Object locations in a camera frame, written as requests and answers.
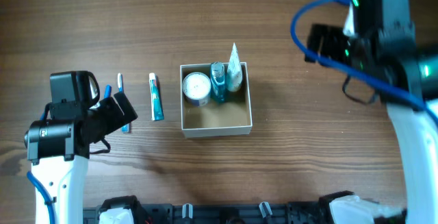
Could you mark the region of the blue white toothbrush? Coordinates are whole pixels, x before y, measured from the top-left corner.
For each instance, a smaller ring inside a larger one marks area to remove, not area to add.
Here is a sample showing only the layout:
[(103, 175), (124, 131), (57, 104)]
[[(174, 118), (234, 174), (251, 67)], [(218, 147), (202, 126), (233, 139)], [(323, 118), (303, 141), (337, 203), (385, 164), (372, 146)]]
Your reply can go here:
[[(118, 84), (118, 90), (120, 92), (124, 92), (124, 88), (123, 88), (123, 75), (121, 73), (117, 74), (117, 84)], [(123, 127), (121, 127), (121, 132), (128, 134), (131, 131), (131, 127), (130, 127), (130, 123), (124, 125)]]

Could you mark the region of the teal toothpaste tube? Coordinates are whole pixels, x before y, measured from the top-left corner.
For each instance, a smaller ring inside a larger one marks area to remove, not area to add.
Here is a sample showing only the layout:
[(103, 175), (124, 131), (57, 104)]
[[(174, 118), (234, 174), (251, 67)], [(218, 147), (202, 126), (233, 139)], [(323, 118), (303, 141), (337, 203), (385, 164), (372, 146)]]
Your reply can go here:
[(151, 119), (153, 121), (164, 120), (164, 112), (159, 92), (159, 83), (154, 73), (149, 74), (149, 86), (151, 91)]

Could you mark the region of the white round jar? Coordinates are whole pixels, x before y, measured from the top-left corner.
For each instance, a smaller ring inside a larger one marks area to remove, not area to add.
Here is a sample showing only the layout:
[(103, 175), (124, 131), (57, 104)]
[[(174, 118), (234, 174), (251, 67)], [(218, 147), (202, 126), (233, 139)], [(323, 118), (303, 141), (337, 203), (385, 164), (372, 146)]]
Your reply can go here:
[(194, 106), (207, 105), (211, 97), (211, 81), (206, 74), (193, 72), (182, 82), (182, 91), (188, 103)]

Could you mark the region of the blue mouthwash bottle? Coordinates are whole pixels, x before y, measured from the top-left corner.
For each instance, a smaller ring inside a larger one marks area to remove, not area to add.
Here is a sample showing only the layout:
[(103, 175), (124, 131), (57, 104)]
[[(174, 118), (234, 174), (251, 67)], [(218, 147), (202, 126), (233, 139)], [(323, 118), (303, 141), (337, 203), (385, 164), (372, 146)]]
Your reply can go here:
[(225, 68), (221, 62), (214, 62), (210, 68), (212, 96), (218, 103), (225, 102)]

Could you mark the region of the white lotion tube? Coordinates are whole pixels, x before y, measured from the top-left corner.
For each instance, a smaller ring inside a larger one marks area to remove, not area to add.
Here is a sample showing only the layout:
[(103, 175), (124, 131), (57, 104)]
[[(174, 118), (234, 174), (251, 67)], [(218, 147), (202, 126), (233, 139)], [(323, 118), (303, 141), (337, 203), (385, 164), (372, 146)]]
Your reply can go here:
[(227, 67), (227, 90), (237, 92), (242, 85), (243, 73), (236, 44), (233, 44)]

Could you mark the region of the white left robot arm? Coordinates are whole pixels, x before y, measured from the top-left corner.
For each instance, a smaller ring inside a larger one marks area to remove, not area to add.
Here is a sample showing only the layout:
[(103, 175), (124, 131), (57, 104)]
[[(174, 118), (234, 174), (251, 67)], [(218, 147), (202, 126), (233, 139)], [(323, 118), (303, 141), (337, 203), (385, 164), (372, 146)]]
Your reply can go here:
[(51, 102), (25, 133), (27, 178), (36, 189), (37, 223), (82, 223), (90, 145), (116, 130), (113, 99), (95, 105), (100, 89), (90, 71), (53, 73)]

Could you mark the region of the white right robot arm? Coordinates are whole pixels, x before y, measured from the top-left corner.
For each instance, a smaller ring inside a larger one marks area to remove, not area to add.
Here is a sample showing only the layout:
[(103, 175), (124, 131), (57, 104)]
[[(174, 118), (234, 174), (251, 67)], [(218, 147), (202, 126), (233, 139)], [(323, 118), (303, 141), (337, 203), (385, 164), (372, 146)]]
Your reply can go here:
[(315, 0), (292, 19), (326, 3), (349, 9), (343, 27), (315, 24), (308, 62), (336, 69), (374, 89), (396, 131), (407, 187), (403, 210), (360, 199), (352, 192), (323, 196), (307, 212), (312, 223), (437, 222), (437, 52), (418, 49), (409, 0)]

